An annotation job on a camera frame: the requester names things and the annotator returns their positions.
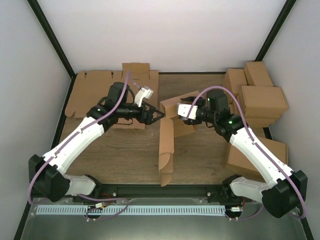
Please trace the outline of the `cardboard box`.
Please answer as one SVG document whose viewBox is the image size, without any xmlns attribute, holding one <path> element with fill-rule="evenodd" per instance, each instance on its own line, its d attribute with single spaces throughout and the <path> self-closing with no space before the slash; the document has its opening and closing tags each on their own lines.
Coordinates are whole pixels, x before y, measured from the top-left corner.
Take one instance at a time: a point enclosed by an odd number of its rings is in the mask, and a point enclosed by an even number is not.
<svg viewBox="0 0 320 240">
<path fill-rule="evenodd" d="M 196 97 L 198 94 L 198 91 L 193 91 L 160 102 L 160 111 L 165 113 L 165 117 L 160 119 L 159 129 L 158 172 L 162 187 L 168 185 L 172 180 L 175 138 L 196 131 L 195 126 L 187 125 L 179 119 L 177 104 L 181 102 L 181 99 Z"/>
</svg>

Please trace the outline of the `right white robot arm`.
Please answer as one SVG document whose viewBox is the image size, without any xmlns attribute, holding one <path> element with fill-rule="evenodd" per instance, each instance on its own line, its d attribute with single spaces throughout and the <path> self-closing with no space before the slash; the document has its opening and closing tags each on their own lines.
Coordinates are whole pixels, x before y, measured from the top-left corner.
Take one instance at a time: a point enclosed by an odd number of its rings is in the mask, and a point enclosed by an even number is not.
<svg viewBox="0 0 320 240">
<path fill-rule="evenodd" d="M 305 199 L 308 177 L 303 171 L 294 171 L 280 161 L 256 137 L 243 112 L 232 114 L 228 97 L 234 97 L 230 90 L 222 86 L 210 86 L 197 96 L 181 99 L 176 109 L 179 119 L 185 124 L 205 123 L 207 128 L 214 128 L 218 135 L 252 163 L 264 179 L 264 182 L 258 182 L 235 174 L 223 181 L 223 198 L 229 202 L 238 197 L 259 202 L 276 218 L 301 208 L 296 218 L 304 219 L 307 215 Z"/>
</svg>

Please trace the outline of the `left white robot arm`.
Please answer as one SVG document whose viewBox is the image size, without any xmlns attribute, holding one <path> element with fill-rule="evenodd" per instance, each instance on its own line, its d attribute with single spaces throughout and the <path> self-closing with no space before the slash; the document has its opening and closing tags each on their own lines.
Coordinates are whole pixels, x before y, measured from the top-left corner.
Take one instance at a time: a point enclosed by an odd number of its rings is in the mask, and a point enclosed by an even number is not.
<svg viewBox="0 0 320 240">
<path fill-rule="evenodd" d="M 133 101 L 128 103 L 128 93 L 132 92 L 126 83 L 113 83 L 107 96 L 88 111 L 70 135 L 43 156 L 33 155 L 28 161 L 29 190 L 37 190 L 52 202 L 67 195 L 84 195 L 89 201 L 97 202 L 102 189 L 94 177 L 66 174 L 73 161 L 119 119 L 151 125 L 165 116 L 146 102 L 153 94 L 152 89 L 147 86 L 139 88 L 137 94 L 132 94 Z"/>
</svg>

